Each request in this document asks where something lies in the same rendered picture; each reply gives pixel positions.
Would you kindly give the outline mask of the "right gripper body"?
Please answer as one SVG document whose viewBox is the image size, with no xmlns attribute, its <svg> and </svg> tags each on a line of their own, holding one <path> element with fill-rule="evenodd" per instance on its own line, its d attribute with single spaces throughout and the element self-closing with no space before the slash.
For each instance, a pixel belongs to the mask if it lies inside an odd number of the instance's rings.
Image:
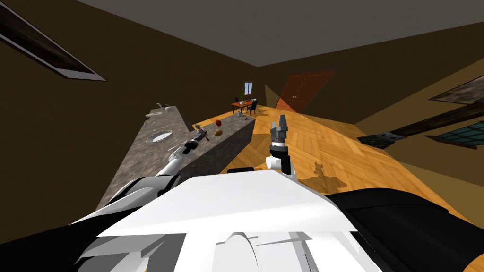
<svg viewBox="0 0 484 272">
<path fill-rule="evenodd" d="M 273 145 L 284 145 L 287 139 L 288 127 L 273 127 L 270 129 L 271 143 Z"/>
</svg>

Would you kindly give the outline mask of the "dark teal paned window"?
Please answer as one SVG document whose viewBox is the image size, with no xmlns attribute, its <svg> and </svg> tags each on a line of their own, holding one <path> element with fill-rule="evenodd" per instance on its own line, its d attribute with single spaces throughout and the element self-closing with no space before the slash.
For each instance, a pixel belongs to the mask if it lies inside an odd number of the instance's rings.
<svg viewBox="0 0 484 272">
<path fill-rule="evenodd" d="M 477 150 L 480 145 L 484 145 L 484 120 L 438 136 L 426 137 L 439 143 Z"/>
</svg>

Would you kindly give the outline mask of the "dark framed wall picture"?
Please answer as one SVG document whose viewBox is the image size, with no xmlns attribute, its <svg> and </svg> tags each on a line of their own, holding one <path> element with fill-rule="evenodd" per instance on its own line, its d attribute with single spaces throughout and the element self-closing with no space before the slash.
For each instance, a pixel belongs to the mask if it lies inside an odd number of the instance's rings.
<svg viewBox="0 0 484 272">
<path fill-rule="evenodd" d="M 106 81 L 2 1 L 0 41 L 63 78 Z"/>
</svg>

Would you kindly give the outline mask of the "grey framed wall picture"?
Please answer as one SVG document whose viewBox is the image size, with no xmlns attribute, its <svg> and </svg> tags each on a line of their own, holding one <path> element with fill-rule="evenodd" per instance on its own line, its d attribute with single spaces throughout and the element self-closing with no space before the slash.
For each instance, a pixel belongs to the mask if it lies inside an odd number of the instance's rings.
<svg viewBox="0 0 484 272">
<path fill-rule="evenodd" d="M 456 104 L 472 104 L 480 99 L 484 99 L 484 75 L 445 91 L 429 100 Z"/>
</svg>

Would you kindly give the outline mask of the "reddish brown double door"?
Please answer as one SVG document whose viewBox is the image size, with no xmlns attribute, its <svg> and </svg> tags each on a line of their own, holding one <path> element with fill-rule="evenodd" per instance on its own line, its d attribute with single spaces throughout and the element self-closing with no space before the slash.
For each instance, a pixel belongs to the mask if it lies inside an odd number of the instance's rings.
<svg viewBox="0 0 484 272">
<path fill-rule="evenodd" d="M 302 113 L 335 73 L 335 69 L 329 69 L 290 74 L 276 108 Z"/>
</svg>

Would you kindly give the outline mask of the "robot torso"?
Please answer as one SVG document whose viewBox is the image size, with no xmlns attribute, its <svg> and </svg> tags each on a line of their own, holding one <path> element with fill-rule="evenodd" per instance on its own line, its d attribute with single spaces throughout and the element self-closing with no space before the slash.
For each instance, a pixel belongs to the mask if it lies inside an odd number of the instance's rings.
<svg viewBox="0 0 484 272">
<path fill-rule="evenodd" d="M 78 272 L 382 272 L 326 196 L 274 170 L 133 180 L 95 218 Z"/>
</svg>

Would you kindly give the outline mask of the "brown wooden table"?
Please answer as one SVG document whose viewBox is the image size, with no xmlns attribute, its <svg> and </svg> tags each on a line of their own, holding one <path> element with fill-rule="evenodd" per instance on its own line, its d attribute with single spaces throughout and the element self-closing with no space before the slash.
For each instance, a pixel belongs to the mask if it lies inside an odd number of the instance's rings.
<svg viewBox="0 0 484 272">
<path fill-rule="evenodd" d="M 247 106 L 251 104 L 251 101 L 257 100 L 257 99 L 245 99 L 244 100 L 244 93 L 239 92 L 237 94 L 237 97 L 235 98 L 235 102 L 231 103 L 232 106 L 232 112 L 235 114 L 235 109 L 238 108 L 241 112 L 243 112 L 243 109 L 245 108 L 247 111 Z"/>
</svg>

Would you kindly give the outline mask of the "white round plate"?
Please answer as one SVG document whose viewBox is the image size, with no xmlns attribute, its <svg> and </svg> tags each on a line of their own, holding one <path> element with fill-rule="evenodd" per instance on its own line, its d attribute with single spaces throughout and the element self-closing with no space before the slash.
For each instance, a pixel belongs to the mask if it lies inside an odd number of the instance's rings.
<svg viewBox="0 0 484 272">
<path fill-rule="evenodd" d="M 160 130 L 146 139 L 147 143 L 157 143 L 169 139 L 173 135 L 172 130 Z"/>
</svg>

